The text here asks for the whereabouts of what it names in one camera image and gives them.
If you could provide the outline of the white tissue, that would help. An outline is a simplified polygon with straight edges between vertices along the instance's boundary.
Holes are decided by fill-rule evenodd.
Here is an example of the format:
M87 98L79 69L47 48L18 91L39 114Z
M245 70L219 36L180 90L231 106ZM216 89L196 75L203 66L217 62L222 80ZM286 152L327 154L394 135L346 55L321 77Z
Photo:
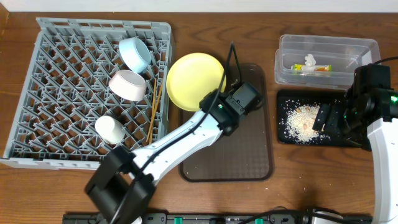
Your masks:
M305 66L306 67L314 67L316 65L316 60L312 54L308 54L305 56Z

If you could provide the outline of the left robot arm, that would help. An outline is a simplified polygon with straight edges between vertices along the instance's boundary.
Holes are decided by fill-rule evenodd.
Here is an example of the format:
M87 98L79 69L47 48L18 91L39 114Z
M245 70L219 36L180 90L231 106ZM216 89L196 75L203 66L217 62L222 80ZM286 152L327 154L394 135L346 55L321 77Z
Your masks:
M195 152L231 135L263 99L247 82L226 93L212 91L185 124L162 139L108 153L85 187L87 196L108 223L133 223L145 212L159 180Z

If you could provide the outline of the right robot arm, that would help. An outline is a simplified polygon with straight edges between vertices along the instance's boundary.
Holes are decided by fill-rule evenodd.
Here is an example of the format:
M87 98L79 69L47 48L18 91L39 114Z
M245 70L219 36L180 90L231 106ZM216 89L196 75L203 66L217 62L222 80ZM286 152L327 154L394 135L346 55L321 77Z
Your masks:
M373 223L397 223L397 92L390 68L380 62L358 67L343 100L321 105L313 130L371 151Z

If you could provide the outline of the wooden chopstick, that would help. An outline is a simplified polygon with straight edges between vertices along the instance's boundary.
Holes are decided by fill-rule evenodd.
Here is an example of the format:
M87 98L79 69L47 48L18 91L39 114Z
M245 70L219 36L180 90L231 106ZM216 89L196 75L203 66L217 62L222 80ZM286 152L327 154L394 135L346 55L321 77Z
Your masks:
M155 116L156 116L156 112L157 112L157 109L158 109L158 107L159 107L159 103L160 103L160 100L161 100L163 85L164 85L164 82L162 82L162 83L160 84L160 88L159 88L158 91L157 91L157 96L156 96L156 99L155 99L155 107L154 107L154 109L155 109L155 114L154 114L154 116L153 116L153 124L152 124L152 126L151 126L151 127L152 127L152 133L151 133L151 136L150 136L149 144L152 143L153 130L154 130L154 123L155 123Z
M155 114L154 107L155 107L156 94L157 94L157 79L155 78L154 90L153 90L153 94L152 94L152 109L151 109L150 125L149 125L149 131L148 131L148 135L147 135L147 138L146 138L146 142L149 142L150 136L151 136L151 133L152 133L152 127L151 126L153 124L153 116Z

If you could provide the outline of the light blue bowl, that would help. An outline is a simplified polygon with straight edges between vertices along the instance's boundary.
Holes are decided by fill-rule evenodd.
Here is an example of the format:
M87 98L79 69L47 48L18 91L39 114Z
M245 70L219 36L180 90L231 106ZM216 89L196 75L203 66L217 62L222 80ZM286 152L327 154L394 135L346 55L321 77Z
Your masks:
M137 37L121 40L119 51L123 62L133 72L142 73L150 65L150 51L146 44Z

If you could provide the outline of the white cup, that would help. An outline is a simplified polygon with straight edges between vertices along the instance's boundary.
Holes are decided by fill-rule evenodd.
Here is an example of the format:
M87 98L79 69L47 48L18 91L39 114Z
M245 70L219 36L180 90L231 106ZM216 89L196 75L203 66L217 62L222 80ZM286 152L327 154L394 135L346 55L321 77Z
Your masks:
M95 130L107 144L118 144L125 136L123 125L111 116L101 116L95 122Z

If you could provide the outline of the pink bowl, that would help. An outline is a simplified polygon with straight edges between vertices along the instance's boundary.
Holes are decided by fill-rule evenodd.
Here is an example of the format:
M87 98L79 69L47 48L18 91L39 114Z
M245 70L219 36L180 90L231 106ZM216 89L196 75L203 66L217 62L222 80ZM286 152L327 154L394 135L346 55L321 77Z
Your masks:
M146 81L130 70L119 70L109 81L112 92L129 101L141 101L146 93Z

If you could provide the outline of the yellow plate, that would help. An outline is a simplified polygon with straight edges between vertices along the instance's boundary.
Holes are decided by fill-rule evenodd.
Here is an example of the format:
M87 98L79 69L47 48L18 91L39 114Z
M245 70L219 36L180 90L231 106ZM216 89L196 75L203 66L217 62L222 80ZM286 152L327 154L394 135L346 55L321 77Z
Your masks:
M170 68L166 80L169 98L185 111L198 111L204 97L217 89L226 88L224 68L213 56L192 53L178 59Z

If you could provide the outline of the green snack wrapper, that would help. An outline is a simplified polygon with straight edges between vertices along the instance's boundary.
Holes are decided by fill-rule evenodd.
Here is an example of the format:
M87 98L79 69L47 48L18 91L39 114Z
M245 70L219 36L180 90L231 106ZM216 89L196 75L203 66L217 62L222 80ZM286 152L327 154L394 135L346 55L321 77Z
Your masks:
M295 71L298 75L315 75L322 76L323 72L331 72L331 65L314 65L312 67L306 66L304 64L294 64L291 69Z

